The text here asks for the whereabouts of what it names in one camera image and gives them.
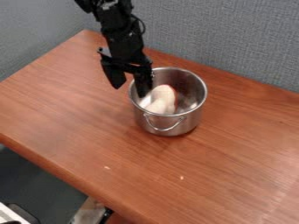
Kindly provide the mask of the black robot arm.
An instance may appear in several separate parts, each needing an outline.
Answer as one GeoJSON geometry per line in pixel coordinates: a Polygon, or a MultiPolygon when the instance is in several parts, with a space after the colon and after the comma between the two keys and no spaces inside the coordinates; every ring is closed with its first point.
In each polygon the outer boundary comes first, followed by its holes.
{"type": "Polygon", "coordinates": [[[152,61],[145,56],[142,35],[145,24],[132,13],[130,0],[74,0],[99,23],[106,47],[99,47],[99,65],[110,86],[118,89],[133,75],[138,97],[145,97],[153,86],[152,61]]]}

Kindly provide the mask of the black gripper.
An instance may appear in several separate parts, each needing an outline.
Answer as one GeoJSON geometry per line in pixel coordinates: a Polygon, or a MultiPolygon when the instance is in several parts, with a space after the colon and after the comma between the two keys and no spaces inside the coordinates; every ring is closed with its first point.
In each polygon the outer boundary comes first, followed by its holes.
{"type": "Polygon", "coordinates": [[[110,86],[118,89],[126,82],[125,73],[133,74],[140,98],[152,89],[152,61],[144,54],[145,26],[138,20],[102,20],[101,34],[106,48],[98,48],[99,64],[110,86]]]}

